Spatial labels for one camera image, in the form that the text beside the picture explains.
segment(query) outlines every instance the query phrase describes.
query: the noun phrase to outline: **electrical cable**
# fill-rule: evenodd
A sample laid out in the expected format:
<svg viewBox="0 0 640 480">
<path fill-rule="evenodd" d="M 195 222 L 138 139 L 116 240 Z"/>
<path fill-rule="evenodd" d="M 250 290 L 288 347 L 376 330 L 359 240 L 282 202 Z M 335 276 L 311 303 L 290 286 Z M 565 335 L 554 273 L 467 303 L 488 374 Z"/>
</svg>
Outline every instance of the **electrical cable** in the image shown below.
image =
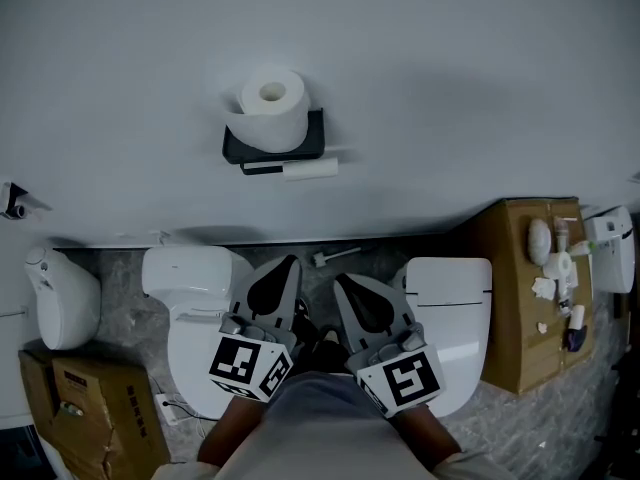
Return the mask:
<svg viewBox="0 0 640 480">
<path fill-rule="evenodd" d="M 167 405 L 173 405 L 174 407 L 180 407 L 180 409 L 182 409 L 184 412 L 186 412 L 189 416 L 191 416 L 192 418 L 197 418 L 197 419 L 201 419 L 201 420 L 206 420 L 206 421 L 219 421 L 219 420 L 214 420 L 212 418 L 205 418 L 204 416 L 197 416 L 195 414 L 193 414 L 191 411 L 188 411 L 187 409 L 185 409 L 182 405 L 180 404 L 174 404 L 172 402 L 162 402 L 162 405 L 164 405 L 165 407 Z"/>
</svg>

